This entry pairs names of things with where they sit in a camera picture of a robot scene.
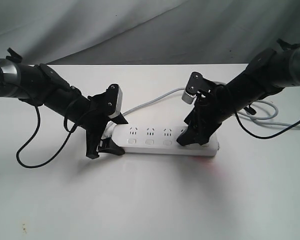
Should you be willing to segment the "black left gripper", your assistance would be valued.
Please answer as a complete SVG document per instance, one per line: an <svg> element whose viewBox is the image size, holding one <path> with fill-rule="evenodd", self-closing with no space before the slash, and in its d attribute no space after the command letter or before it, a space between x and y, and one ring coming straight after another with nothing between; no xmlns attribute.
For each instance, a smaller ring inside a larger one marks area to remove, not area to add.
<svg viewBox="0 0 300 240"><path fill-rule="evenodd" d="M110 106L107 104L107 101L110 95L107 89L101 94L88 97L80 96L77 99L77 111L79 112L77 125L85 129L85 155L90 159L98 158L99 153L116 156L125 154L125 150L118 146L112 138L103 137L108 122L113 122L117 125L128 124L122 113L119 113L114 118L108 117Z"/></svg>

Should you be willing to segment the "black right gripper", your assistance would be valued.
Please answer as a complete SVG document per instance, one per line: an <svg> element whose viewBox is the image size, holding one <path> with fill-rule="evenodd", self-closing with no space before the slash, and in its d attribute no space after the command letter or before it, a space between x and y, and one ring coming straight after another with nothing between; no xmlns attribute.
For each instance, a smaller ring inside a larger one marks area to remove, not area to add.
<svg viewBox="0 0 300 240"><path fill-rule="evenodd" d="M198 93L192 104L193 109L184 119L187 128L176 139L181 146L207 144L221 126L222 118L231 116L231 112L222 106L222 97L219 96L224 87L224 84L208 80L197 71L190 74L185 89Z"/></svg>

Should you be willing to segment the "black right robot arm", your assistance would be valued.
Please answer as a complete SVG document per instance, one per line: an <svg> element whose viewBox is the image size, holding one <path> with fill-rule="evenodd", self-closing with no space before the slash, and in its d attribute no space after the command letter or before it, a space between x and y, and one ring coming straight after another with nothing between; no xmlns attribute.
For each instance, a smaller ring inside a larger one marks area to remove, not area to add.
<svg viewBox="0 0 300 240"><path fill-rule="evenodd" d="M194 107L184 119L187 129L177 138L181 146L209 142L212 134L232 115L242 109L250 114L252 103L280 93L284 88L300 87L300 43L277 43L281 51L266 48L227 84L217 84L192 72L182 100ZM284 131L300 124L300 120Z"/></svg>

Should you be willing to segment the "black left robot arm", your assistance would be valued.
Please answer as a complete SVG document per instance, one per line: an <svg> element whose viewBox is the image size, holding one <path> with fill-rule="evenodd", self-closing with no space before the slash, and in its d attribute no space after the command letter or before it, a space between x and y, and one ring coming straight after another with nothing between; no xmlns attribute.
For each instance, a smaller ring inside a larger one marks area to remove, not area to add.
<svg viewBox="0 0 300 240"><path fill-rule="evenodd" d="M63 126L73 123L69 129L73 133L81 127L86 132L86 156L96 159L100 153L116 156L125 150L110 138L104 138L108 122L127 124L121 113L122 90L112 83L103 93L85 97L75 86L71 86L47 64L34 66L23 64L23 58L8 50L5 58L0 58L0 97L14 98L34 107L46 106L63 116Z"/></svg>

